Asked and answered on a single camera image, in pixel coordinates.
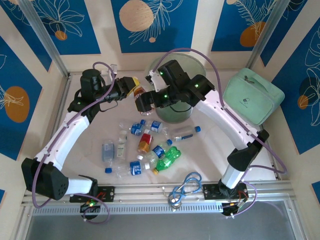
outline green plastic bottle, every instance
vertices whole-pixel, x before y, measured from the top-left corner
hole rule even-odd
[[[179,151],[175,146],[172,146],[164,155],[164,158],[160,159],[156,167],[152,170],[154,174],[158,174],[160,171],[165,170],[171,166],[181,156],[181,151]]]

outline crushed plastic bottle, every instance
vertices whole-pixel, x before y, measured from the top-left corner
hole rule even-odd
[[[150,169],[150,165],[148,162],[141,162],[141,159],[136,161],[128,162],[121,162],[115,167],[116,175],[118,178],[124,178],[128,176],[136,176],[140,175],[146,170]]]
[[[165,153],[164,157],[157,162],[156,167],[152,172],[157,175],[160,171],[169,168],[180,156],[181,151],[175,146],[171,147],[168,152]]]
[[[185,126],[182,128],[174,129],[171,133],[171,139],[175,142],[181,141],[193,137],[196,133],[199,133],[201,128],[199,126]]]
[[[102,162],[105,166],[106,174],[112,173],[112,164],[115,159],[115,145],[111,140],[106,140],[102,144]]]
[[[126,148],[127,148],[127,131],[121,130],[118,140],[118,146],[116,149],[116,158],[118,160],[126,160]]]
[[[146,129],[144,125],[130,120],[122,120],[119,127],[125,131],[130,131],[131,134],[136,136],[141,136]]]
[[[160,121],[144,120],[140,121],[140,124],[144,125],[147,129],[150,129],[156,133],[162,133],[164,135],[169,134],[168,127]]]
[[[150,151],[151,143],[153,142],[154,137],[150,134],[150,130],[144,130],[144,134],[142,135],[137,151],[140,154],[146,154]]]
[[[158,159],[160,159],[166,151],[172,145],[172,141],[169,139],[167,141],[160,142],[152,151],[149,151],[143,156],[143,160],[152,166],[156,164]]]
[[[138,86],[134,89],[134,91],[133,91],[134,100],[137,100],[137,98],[140,97],[141,94],[143,94],[143,93],[145,93],[145,92],[146,92],[146,90],[144,89],[144,87],[141,86],[141,85],[138,85]],[[142,116],[148,116],[148,115],[152,114],[154,111],[155,111],[155,107],[154,107],[154,105],[152,104],[150,111],[146,111],[146,112],[140,111],[139,113],[140,113]]]

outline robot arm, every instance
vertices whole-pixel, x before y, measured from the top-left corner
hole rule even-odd
[[[61,130],[78,112],[95,102],[110,88],[110,85],[106,86],[100,72],[95,69],[85,70],[80,78],[80,83],[81,89],[76,92],[62,125],[52,139],[34,159],[26,158],[21,165],[26,189],[32,191],[36,169],[41,159],[47,155],[39,172],[35,192],[54,200],[59,200],[64,195],[71,194],[90,194],[91,196],[98,194],[96,179],[82,175],[78,178],[68,178],[61,173],[68,153],[78,137],[100,111],[100,104],[88,108],[75,118],[65,131],[62,132]],[[117,78],[111,92],[100,103],[120,101],[126,98],[138,84],[139,81],[134,77]],[[53,147],[48,154],[48,148],[52,144]]]
[[[196,75],[190,79],[176,60],[171,60],[158,68],[158,73],[151,73],[146,79],[154,85],[155,90],[143,93],[136,101],[138,111],[164,108],[179,101],[196,107],[210,117],[231,139],[235,149],[227,157],[228,167],[219,182],[219,191],[225,197],[238,185],[248,166],[256,158],[262,145],[236,122],[220,103],[219,93],[215,86],[204,76]],[[166,87],[160,87],[159,81],[165,82]],[[258,131],[238,116],[228,105],[228,108],[256,137],[265,142],[269,134]]]

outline white table surface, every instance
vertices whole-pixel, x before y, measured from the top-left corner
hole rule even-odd
[[[236,71],[220,71],[222,88],[227,85],[228,80]],[[135,76],[142,84],[147,82],[144,78],[143,71],[122,71],[117,77]],[[75,92],[80,89],[81,75],[73,75],[70,88],[66,98],[62,118],[67,113],[67,108],[74,99]],[[216,76],[213,72],[207,73],[207,78],[216,84]],[[115,143],[119,138],[119,122],[121,119],[130,119],[132,122],[138,122],[142,116],[136,109],[134,99],[127,97],[119,101],[119,106],[107,112],[100,112],[96,115],[90,126],[78,138],[69,155],[67,156],[62,172],[67,177],[76,175],[85,175],[96,178],[99,184],[160,184],[160,183],[178,183],[184,180],[190,172],[198,172],[203,181],[217,182],[224,174],[227,166],[227,156],[232,152],[234,146],[229,138],[222,132],[219,127],[202,112],[197,109],[193,110],[191,117],[183,123],[169,124],[172,129],[183,126],[200,126],[201,132],[196,136],[174,143],[182,152],[179,159],[175,161],[170,168],[154,175],[152,171],[147,170],[141,175],[118,178],[113,173],[106,174],[102,162],[102,143],[106,139],[111,139]],[[107,109],[115,103],[102,103],[101,109]],[[160,120],[156,113],[145,117],[150,120]],[[165,136],[156,134],[153,145],[165,140]],[[127,161],[131,162],[136,159],[137,146],[140,136],[128,135],[127,141]],[[255,165],[264,165],[271,167],[270,157],[263,149],[253,162]],[[245,177],[246,180],[275,180],[273,172],[254,168]]]

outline mint green bag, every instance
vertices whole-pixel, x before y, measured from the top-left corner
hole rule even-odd
[[[254,125],[261,125],[284,99],[283,91],[248,68],[230,79],[223,94],[223,100]]]

